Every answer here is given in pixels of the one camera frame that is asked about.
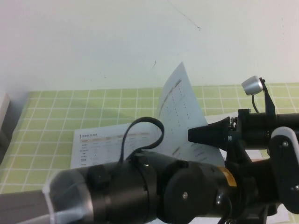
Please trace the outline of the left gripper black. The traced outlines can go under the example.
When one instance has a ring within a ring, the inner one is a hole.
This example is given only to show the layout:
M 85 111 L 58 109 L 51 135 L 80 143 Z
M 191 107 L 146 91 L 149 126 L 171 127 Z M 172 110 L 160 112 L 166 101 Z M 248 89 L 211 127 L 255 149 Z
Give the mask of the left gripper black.
M 278 191 L 270 159 L 252 161 L 241 141 L 226 150 L 225 168 L 236 181 L 235 199 L 224 199 L 220 224 L 265 224 L 278 209 Z

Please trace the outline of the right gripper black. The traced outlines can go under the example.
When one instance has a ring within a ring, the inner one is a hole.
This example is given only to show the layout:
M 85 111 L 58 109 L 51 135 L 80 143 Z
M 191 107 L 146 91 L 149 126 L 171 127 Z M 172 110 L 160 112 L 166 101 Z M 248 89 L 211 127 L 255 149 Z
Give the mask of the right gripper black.
M 278 127 L 278 115 L 250 113 L 240 109 L 238 116 L 188 130 L 188 141 L 228 150 L 237 141 L 246 149 L 267 149 L 271 134 Z

